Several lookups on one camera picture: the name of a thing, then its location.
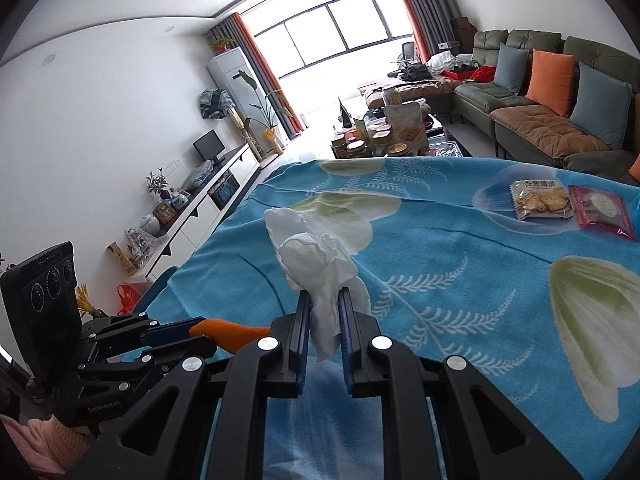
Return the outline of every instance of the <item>blue pillow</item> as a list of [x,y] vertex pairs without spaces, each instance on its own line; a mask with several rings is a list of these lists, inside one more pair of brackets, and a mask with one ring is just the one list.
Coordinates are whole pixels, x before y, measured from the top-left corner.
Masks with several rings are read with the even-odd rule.
[[528,59],[528,50],[501,43],[494,83],[509,92],[519,94],[527,71]]
[[621,150],[631,97],[629,83],[581,62],[578,101],[569,120],[612,150]]

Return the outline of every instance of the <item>orange curtain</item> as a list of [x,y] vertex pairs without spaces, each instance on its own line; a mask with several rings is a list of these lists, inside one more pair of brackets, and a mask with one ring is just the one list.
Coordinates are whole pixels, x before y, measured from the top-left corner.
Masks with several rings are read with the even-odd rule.
[[291,108],[291,105],[289,104],[289,101],[287,101],[287,98],[282,93],[282,87],[280,85],[280,81],[274,75],[274,73],[271,71],[271,68],[269,67],[269,64],[267,63],[267,60],[264,59],[264,56],[262,55],[262,52],[260,52],[260,49],[258,48],[258,45],[255,43],[254,35],[247,28],[247,26],[244,24],[244,21],[242,20],[242,17],[237,12],[233,13],[229,17],[229,19],[231,19],[233,21],[234,25],[238,28],[238,30],[242,34],[242,39],[246,43],[246,46],[251,50],[250,54],[253,57],[253,60],[256,63],[260,64],[260,69],[262,70],[262,74],[268,80],[268,83],[271,86],[271,88],[274,89],[274,90],[280,90],[280,93],[277,94],[276,97],[280,101],[280,105],[283,108],[286,108],[289,111],[289,113],[291,114],[291,117],[289,118],[289,121],[291,122],[291,126],[293,127],[293,129],[297,133],[300,133],[305,128],[302,125],[302,122],[300,121],[298,116],[295,114],[295,112]]
[[403,1],[404,1],[404,6],[406,8],[406,15],[409,17],[409,22],[411,23],[411,27],[414,30],[414,41],[415,41],[415,46],[417,47],[418,52],[420,53],[420,60],[423,63],[426,63],[431,57],[431,54],[429,53],[429,49],[427,48],[427,40],[421,33],[420,27],[417,26],[418,19],[415,15],[414,8],[411,5],[411,1],[410,0],[403,0]]

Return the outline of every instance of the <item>green petal print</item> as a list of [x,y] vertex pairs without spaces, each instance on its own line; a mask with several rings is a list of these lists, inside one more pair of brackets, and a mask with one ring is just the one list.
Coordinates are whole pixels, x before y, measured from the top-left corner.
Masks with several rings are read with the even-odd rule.
[[605,422],[618,418],[618,388],[640,380],[640,276],[567,256],[549,269],[556,328],[584,399]]
[[364,175],[376,173],[384,168],[385,160],[381,157],[354,158],[353,160],[323,160],[320,167],[327,173],[339,176]]
[[335,236],[353,255],[371,243],[370,222],[395,214],[400,203],[399,198],[382,193],[324,192],[289,207],[298,211],[316,234]]

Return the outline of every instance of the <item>window frame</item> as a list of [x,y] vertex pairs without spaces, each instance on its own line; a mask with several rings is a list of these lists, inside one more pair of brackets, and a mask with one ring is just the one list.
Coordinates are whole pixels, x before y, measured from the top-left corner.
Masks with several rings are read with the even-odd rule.
[[[297,14],[289,16],[285,20],[281,20],[278,23],[274,23],[270,27],[267,27],[264,30],[261,30],[260,32],[258,32],[257,34],[254,34],[254,38],[257,38],[261,34],[264,34],[265,32],[268,32],[272,28],[279,27],[280,25],[283,25],[284,29],[287,31],[287,34],[289,35],[291,43],[295,47],[296,51],[298,52],[298,55],[300,56],[300,59],[302,60],[302,66],[300,68],[292,70],[291,72],[287,72],[286,74],[279,75],[279,76],[277,76],[278,78],[287,77],[289,75],[292,75],[292,74],[295,74],[297,72],[300,72],[301,70],[304,70],[305,68],[309,68],[309,67],[311,67],[313,65],[317,65],[319,63],[328,61],[330,59],[334,59],[335,57],[338,57],[338,56],[344,56],[345,54],[350,54],[351,52],[357,52],[359,50],[363,50],[364,48],[369,48],[370,46],[377,46],[377,45],[384,44],[384,43],[389,43],[389,42],[395,41],[395,40],[404,40],[405,38],[410,38],[413,35],[413,34],[402,34],[400,36],[394,36],[393,34],[391,34],[391,30],[389,29],[389,25],[386,22],[385,15],[382,13],[382,10],[380,9],[380,6],[378,5],[378,2],[376,0],[371,0],[371,2],[373,3],[373,7],[376,9],[378,17],[380,18],[380,22],[382,22],[382,25],[383,25],[383,27],[385,29],[386,38],[383,39],[383,40],[373,41],[372,43],[365,43],[365,44],[362,44],[362,45],[359,45],[359,46],[355,46],[353,48],[349,48],[349,46],[347,45],[346,40],[344,39],[344,35],[342,34],[342,31],[340,30],[340,27],[338,26],[338,22],[336,21],[334,14],[331,12],[331,9],[329,8],[329,5],[334,4],[335,2],[340,2],[340,1],[342,1],[342,0],[331,0],[331,1],[325,2],[323,4],[316,5],[315,7],[311,7],[309,9],[307,9],[307,10],[303,10],[302,12],[298,12]],[[296,42],[293,40],[293,37],[292,37],[291,33],[289,32],[289,29],[287,28],[287,22],[289,20],[292,20],[293,18],[297,18],[297,17],[302,16],[303,14],[306,14],[306,13],[311,12],[313,10],[321,9],[322,7],[324,7],[326,9],[326,11],[329,13],[329,17],[331,17],[332,22],[334,22],[335,30],[338,32],[338,35],[340,36],[340,40],[342,41],[342,44],[344,45],[344,50],[341,51],[341,52],[338,52],[336,54],[332,54],[331,56],[327,56],[327,57],[323,57],[322,59],[318,59],[317,61],[313,61],[311,63],[305,63],[305,58],[300,53],[300,50],[298,49],[298,46],[296,45]]]

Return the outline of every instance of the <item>cracker packet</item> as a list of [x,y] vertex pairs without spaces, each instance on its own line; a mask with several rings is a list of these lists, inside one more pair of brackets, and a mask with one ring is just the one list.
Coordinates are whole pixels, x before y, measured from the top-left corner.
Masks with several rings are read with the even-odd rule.
[[394,142],[406,144],[412,155],[429,151],[429,139],[422,122],[420,104],[391,105],[384,108],[386,123],[391,124]]
[[574,210],[559,180],[518,180],[511,184],[516,218],[571,218]]
[[634,242],[638,241],[625,200],[620,195],[581,186],[569,186],[569,194],[580,227],[597,226]]

